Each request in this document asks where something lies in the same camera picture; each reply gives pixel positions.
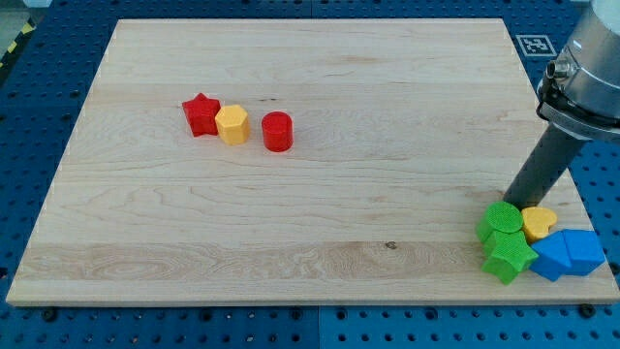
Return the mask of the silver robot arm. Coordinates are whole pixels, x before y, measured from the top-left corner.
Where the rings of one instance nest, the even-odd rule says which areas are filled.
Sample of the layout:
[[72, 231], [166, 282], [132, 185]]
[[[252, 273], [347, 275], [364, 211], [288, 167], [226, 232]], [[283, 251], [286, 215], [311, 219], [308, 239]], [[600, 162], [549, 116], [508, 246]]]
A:
[[619, 0], [592, 0], [539, 83], [537, 114], [579, 140], [619, 143]]

